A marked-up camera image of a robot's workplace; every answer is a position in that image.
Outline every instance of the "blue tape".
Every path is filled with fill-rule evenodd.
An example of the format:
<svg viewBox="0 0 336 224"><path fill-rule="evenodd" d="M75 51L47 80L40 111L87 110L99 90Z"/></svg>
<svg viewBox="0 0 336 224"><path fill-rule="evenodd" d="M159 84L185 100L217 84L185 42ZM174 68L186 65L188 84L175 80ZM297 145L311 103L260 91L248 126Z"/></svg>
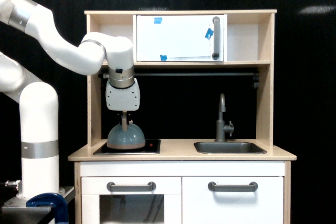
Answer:
<svg viewBox="0 0 336 224"><path fill-rule="evenodd" d="M161 24L162 18L154 18L154 24Z"/></svg>
<svg viewBox="0 0 336 224"><path fill-rule="evenodd" d="M208 29L208 31L206 32L205 38L207 38L208 40L211 39L211 37L213 36L214 31L212 31L210 28Z"/></svg>
<svg viewBox="0 0 336 224"><path fill-rule="evenodd" d="M167 60L167 55L160 55L160 58L162 61L166 61Z"/></svg>

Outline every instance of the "drawer handle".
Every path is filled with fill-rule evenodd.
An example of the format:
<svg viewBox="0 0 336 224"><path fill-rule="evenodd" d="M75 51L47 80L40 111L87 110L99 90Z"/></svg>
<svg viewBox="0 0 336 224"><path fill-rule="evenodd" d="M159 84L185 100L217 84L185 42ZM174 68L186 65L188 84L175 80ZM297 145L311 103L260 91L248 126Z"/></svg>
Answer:
<svg viewBox="0 0 336 224"><path fill-rule="evenodd" d="M149 182L147 185L115 185L113 182L107 184L108 191L154 191L156 184Z"/></svg>
<svg viewBox="0 0 336 224"><path fill-rule="evenodd" d="M251 182L249 185L217 185L215 182L210 182L208 184L210 191L228 191L228 192L247 192L256 191L258 189L258 184Z"/></svg>
<svg viewBox="0 0 336 224"><path fill-rule="evenodd" d="M212 54L212 58L214 60L219 59L219 44L220 44L220 35L221 35L221 21L218 17L214 17L212 19L212 22L214 23L214 53Z"/></svg>

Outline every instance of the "countertop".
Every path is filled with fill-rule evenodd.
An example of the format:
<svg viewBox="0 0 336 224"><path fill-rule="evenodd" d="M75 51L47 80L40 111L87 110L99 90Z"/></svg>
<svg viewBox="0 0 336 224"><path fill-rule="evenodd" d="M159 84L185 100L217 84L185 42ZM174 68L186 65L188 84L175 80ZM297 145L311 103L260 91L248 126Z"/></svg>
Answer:
<svg viewBox="0 0 336 224"><path fill-rule="evenodd" d="M196 142L213 142L213 139L161 139L159 154L132 155L93 155L106 139L100 140L90 147L82 147L71 154L68 159L74 162L83 161L294 161L296 156L277 147L267 146L257 140L233 140L234 142L251 142L267 151L266 154L203 154L194 147Z"/></svg>

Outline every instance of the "microwave handle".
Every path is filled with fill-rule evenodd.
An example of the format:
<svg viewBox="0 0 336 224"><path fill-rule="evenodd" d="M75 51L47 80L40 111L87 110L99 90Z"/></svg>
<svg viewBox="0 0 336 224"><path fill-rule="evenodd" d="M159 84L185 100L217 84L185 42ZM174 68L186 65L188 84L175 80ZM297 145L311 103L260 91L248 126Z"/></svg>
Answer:
<svg viewBox="0 0 336 224"><path fill-rule="evenodd" d="M147 185L116 185L113 182L107 184L108 191L154 191L156 184L149 182Z"/></svg>
<svg viewBox="0 0 336 224"><path fill-rule="evenodd" d="M214 53L212 54L212 58L214 60L219 59L219 50L220 50L220 37L221 37L221 21L218 17L214 17L212 19L212 22L214 23Z"/></svg>

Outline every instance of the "faucet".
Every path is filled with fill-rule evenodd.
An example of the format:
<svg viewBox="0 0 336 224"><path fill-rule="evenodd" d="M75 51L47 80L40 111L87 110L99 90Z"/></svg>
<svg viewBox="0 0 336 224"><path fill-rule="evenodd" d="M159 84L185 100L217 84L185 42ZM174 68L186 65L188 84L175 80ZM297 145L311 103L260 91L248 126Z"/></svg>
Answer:
<svg viewBox="0 0 336 224"><path fill-rule="evenodd" d="M216 121L216 140L215 142L227 142L225 139L225 133L229 133L232 136L233 124L230 121L229 124L225 124L223 120L223 112L226 111L225 108L225 96L222 93L219 98L219 108L218 108L218 120Z"/></svg>

